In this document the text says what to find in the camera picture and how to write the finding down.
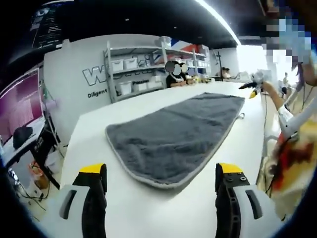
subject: yellow object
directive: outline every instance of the yellow object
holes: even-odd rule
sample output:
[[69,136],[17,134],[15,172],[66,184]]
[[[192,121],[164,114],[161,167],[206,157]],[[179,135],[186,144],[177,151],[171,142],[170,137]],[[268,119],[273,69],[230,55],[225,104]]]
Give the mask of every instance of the yellow object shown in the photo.
[[257,94],[256,94],[255,92],[252,92],[252,93],[250,94],[249,99],[254,98],[256,95],[257,95]]
[[104,163],[99,163],[99,164],[95,164],[95,165],[89,165],[86,167],[83,167],[80,172],[81,173],[95,173],[95,174],[99,174],[102,165],[104,165]]
[[222,172],[224,174],[227,173],[242,173],[243,171],[236,165],[233,164],[226,164],[226,163],[219,163],[221,168],[222,168]]

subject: gray towel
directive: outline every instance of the gray towel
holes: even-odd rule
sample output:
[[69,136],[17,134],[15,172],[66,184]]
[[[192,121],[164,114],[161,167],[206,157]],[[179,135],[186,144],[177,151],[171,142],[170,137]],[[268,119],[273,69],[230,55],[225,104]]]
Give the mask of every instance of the gray towel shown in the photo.
[[122,124],[106,136],[125,170],[159,188],[188,182],[226,138],[245,99],[204,93]]

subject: black bag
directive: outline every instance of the black bag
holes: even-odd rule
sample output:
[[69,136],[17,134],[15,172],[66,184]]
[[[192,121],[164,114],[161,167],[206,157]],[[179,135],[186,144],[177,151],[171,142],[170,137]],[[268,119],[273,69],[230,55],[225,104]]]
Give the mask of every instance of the black bag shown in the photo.
[[13,133],[13,148],[16,150],[20,148],[24,144],[24,142],[27,141],[28,138],[30,138],[32,133],[33,128],[27,126],[18,127],[17,129],[15,129]]

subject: cable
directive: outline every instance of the cable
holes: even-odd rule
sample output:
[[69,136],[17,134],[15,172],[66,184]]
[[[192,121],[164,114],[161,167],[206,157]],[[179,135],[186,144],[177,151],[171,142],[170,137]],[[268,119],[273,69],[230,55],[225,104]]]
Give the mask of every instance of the cable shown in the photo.
[[40,220],[39,220],[39,219],[37,219],[35,216],[33,216],[33,215],[32,215],[32,217],[33,217],[35,220],[37,220],[38,222],[40,222]]
[[265,118],[264,118],[264,132],[265,132],[266,118],[267,118],[267,98],[266,98],[266,95],[264,95],[264,98],[265,98]]
[[277,157],[278,157],[278,163],[276,165],[276,170],[274,171],[274,174],[273,174],[273,178],[271,180],[271,183],[269,184],[267,190],[265,191],[265,193],[267,194],[269,192],[269,198],[271,198],[271,188],[272,188],[272,185],[273,183],[275,182],[275,180],[277,179],[277,176],[278,176],[278,168],[280,168],[281,166],[281,163],[280,163],[280,159],[279,157],[281,156],[281,154],[283,153],[284,149],[285,149],[285,146],[287,145],[288,141],[292,139],[292,137],[289,137],[287,140],[285,140],[279,147],[279,150],[278,150],[278,153],[277,153]]
[[30,196],[28,195],[28,193],[25,191],[24,188],[23,188],[23,190],[24,190],[24,192],[27,194],[27,196],[24,196],[20,191],[17,191],[17,192],[18,192],[22,197],[24,197],[24,198],[32,199],[33,201],[35,201],[35,202],[38,204],[39,207],[41,207],[44,211],[46,211],[46,209],[45,209],[44,207],[42,207],[41,204],[40,204],[35,198],[30,197]]
[[313,87],[311,88],[311,90],[309,91],[309,93],[308,93],[306,99],[305,99],[305,88],[306,88],[306,87],[305,87],[305,84],[304,84],[304,94],[303,94],[302,110],[304,109],[304,105],[305,105],[305,103],[307,102],[307,100],[308,100],[309,96],[311,95],[311,93],[312,93],[313,89],[315,88],[315,86],[313,86]]

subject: window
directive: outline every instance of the window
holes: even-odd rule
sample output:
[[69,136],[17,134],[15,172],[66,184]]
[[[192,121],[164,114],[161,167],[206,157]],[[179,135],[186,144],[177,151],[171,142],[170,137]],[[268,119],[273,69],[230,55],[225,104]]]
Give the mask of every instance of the window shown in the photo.
[[258,69],[267,69],[266,50],[262,46],[237,46],[240,72],[255,73]]
[[276,63],[277,80],[283,81],[285,73],[288,74],[288,83],[295,87],[298,83],[297,67],[292,71],[292,59],[291,56],[286,55],[285,50],[274,50],[273,51],[273,61]]

